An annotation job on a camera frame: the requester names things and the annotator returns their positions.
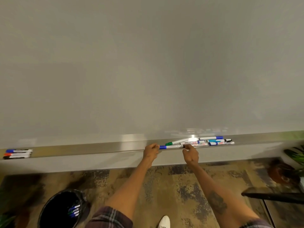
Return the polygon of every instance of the forearm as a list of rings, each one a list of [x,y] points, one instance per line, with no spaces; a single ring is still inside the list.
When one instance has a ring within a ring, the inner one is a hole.
[[[258,216],[229,190],[216,183],[198,164],[191,167],[221,228],[235,228]]]
[[[143,159],[128,180],[110,197],[105,206],[110,206],[131,220],[133,219],[135,205],[150,161]]]

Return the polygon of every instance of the person's left arm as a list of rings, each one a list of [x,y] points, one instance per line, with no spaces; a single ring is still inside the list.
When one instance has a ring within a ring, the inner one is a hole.
[[[88,222],[89,227],[108,227],[108,223],[114,227],[132,227],[132,219],[135,205],[147,170],[152,166],[152,162],[157,157],[159,145],[154,143],[145,147],[143,159],[136,167],[129,179],[106,201]]]

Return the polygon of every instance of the plaid shirt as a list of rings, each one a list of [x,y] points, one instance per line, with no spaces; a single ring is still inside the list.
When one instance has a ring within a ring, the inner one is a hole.
[[[132,228],[133,222],[126,215],[109,206],[101,207],[93,218],[87,223],[86,228]],[[255,219],[240,228],[271,228],[262,219]]]

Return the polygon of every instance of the white shoe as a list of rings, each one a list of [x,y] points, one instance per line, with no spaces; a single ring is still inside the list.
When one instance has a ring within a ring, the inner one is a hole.
[[[170,218],[165,215],[158,224],[158,228],[170,228]]]

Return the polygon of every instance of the forearm tattoo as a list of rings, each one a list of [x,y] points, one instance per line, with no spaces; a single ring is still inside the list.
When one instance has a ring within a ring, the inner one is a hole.
[[[224,202],[224,199],[219,196],[215,191],[211,191],[211,193],[207,197],[207,200],[211,208],[219,214],[223,214],[227,209],[227,204]]]

